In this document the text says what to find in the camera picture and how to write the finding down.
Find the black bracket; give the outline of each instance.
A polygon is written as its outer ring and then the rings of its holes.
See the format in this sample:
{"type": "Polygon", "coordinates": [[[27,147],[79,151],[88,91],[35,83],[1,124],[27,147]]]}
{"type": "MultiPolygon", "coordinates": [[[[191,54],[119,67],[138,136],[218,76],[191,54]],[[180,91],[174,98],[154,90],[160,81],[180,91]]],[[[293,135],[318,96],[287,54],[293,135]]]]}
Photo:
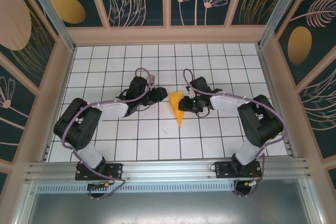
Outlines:
{"type": "Polygon", "coordinates": [[[242,167],[239,174],[232,168],[231,161],[216,162],[213,172],[216,173],[216,178],[253,178],[253,172],[261,177],[261,168],[259,161],[252,161],[248,165],[242,167]]]}
{"type": "MultiPolygon", "coordinates": [[[[94,173],[92,173],[86,166],[82,163],[79,163],[76,166],[76,176],[75,180],[77,181],[88,181],[88,180],[106,180],[94,173]]],[[[110,176],[112,178],[121,178],[122,176],[122,164],[105,164],[104,175],[110,176]]]]}

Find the purple cable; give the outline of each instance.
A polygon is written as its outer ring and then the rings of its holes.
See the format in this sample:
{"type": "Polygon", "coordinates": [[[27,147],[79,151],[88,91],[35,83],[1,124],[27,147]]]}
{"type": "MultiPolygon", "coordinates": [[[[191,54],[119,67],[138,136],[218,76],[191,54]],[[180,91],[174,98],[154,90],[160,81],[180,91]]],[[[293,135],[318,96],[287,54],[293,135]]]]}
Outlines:
{"type": "MultiPolygon", "coordinates": [[[[195,92],[200,93],[200,94],[204,94],[204,95],[211,95],[211,96],[215,96],[215,95],[226,95],[226,96],[228,96],[228,97],[233,97],[233,98],[242,99],[242,100],[245,100],[245,101],[248,101],[248,102],[255,103],[255,104],[259,105],[259,106],[264,107],[264,108],[267,109],[268,111],[272,112],[272,113],[273,113],[273,114],[274,114],[274,115],[275,115],[275,116],[282,122],[282,124],[283,124],[283,126],[284,126],[283,128],[285,129],[285,132],[284,132],[283,136],[281,136],[281,138],[279,138],[279,139],[277,139],[277,140],[274,140],[274,141],[272,141],[272,142],[265,143],[265,144],[260,148],[260,150],[257,152],[257,154],[255,155],[255,158],[258,158],[258,157],[259,157],[259,154],[260,154],[260,153],[261,153],[267,146],[269,146],[269,145],[271,145],[271,144],[279,143],[280,141],[284,140],[284,139],[288,136],[289,129],[288,129],[288,125],[287,125],[287,123],[284,121],[284,119],[282,118],[282,116],[281,116],[278,112],[276,112],[274,109],[272,109],[271,107],[269,107],[269,106],[267,106],[267,105],[265,105],[265,104],[263,104],[263,103],[261,103],[261,102],[255,101],[255,100],[253,100],[253,99],[251,99],[251,98],[241,97],[241,96],[239,96],[239,95],[235,95],[235,94],[230,94],[230,93],[226,93],[226,92],[224,92],[224,93],[208,93],[208,92],[203,92],[203,91],[201,91],[201,90],[198,90],[198,89],[194,88],[194,87],[190,84],[190,82],[188,82],[188,80],[187,80],[187,78],[186,78],[186,76],[185,76],[185,72],[186,72],[186,71],[188,71],[188,72],[191,74],[192,80],[194,80],[194,75],[193,75],[193,73],[191,72],[191,70],[188,69],[188,68],[185,68],[185,69],[183,70],[183,78],[184,78],[184,81],[185,81],[185,82],[188,84],[188,86],[189,86],[192,90],[194,90],[195,92]]],[[[261,180],[262,180],[262,178],[264,177],[264,170],[265,170],[265,154],[263,153],[263,154],[261,155],[261,157],[263,158],[263,159],[262,159],[262,174],[261,174],[261,180]]],[[[235,193],[235,195],[237,195],[237,196],[240,197],[240,196],[242,196],[243,194],[240,193],[240,192],[238,192],[237,189],[236,189],[238,182],[239,182],[239,179],[235,181],[235,184],[234,184],[234,193],[235,193]]],[[[253,190],[253,192],[250,193],[249,195],[250,195],[250,196],[253,195],[258,187],[259,187],[259,185],[257,185],[257,187],[256,187],[256,188],[253,190]]]]}
{"type": "MultiPolygon", "coordinates": [[[[145,91],[143,92],[143,94],[140,95],[139,97],[134,98],[134,99],[131,99],[131,100],[120,100],[121,102],[125,102],[125,103],[126,103],[126,102],[135,102],[135,101],[137,101],[137,100],[143,98],[143,97],[147,94],[147,92],[151,89],[151,75],[149,74],[148,70],[147,70],[147,69],[144,69],[144,68],[137,68],[137,69],[135,70],[135,76],[137,76],[137,72],[138,72],[139,70],[144,70],[144,71],[147,73],[147,75],[148,75],[148,78],[149,78],[149,79],[148,79],[148,82],[149,82],[149,84],[148,84],[147,88],[145,89],[145,91]]],[[[65,138],[66,138],[66,135],[68,134],[68,132],[69,132],[70,127],[72,126],[72,124],[75,122],[75,120],[78,118],[78,116],[79,116],[81,113],[83,113],[84,110],[86,110],[87,108],[92,107],[92,106],[96,106],[96,105],[100,105],[100,104],[113,104],[113,103],[115,103],[115,102],[116,102],[116,100],[108,100],[108,101],[94,102],[94,103],[90,103],[90,104],[84,106],[84,107],[83,107],[82,109],[80,109],[80,110],[77,112],[77,114],[71,119],[71,121],[69,122],[69,124],[68,124],[68,126],[66,127],[66,129],[65,129],[65,131],[64,131],[64,133],[63,133],[63,136],[62,136],[62,146],[63,146],[64,148],[66,148],[66,149],[70,149],[70,150],[73,152],[73,154],[75,155],[75,157],[76,157],[77,159],[79,159],[79,161],[82,162],[82,163],[87,167],[87,169],[89,169],[91,172],[93,172],[94,174],[98,175],[99,177],[102,177],[102,178],[105,178],[105,179],[108,179],[108,180],[114,180],[114,181],[121,181],[121,182],[122,182],[122,184],[120,184],[119,186],[117,186],[112,192],[110,192],[110,193],[108,193],[108,194],[104,194],[104,195],[103,195],[102,197],[100,197],[100,198],[93,198],[93,197],[91,196],[91,191],[94,189],[94,188],[92,188],[92,190],[89,191],[89,196],[91,197],[91,199],[99,200],[99,199],[104,199],[104,198],[109,197],[109,196],[110,196],[111,194],[113,194],[116,190],[118,190],[121,186],[123,186],[123,185],[126,183],[126,180],[121,179],[121,178],[111,178],[111,177],[108,177],[108,176],[106,176],[106,175],[103,175],[103,174],[100,174],[100,173],[96,172],[96,171],[95,171],[94,169],[92,169],[86,162],[84,162],[84,160],[78,155],[77,151],[76,151],[74,148],[72,148],[72,146],[68,146],[68,145],[65,144],[65,138]]]]}

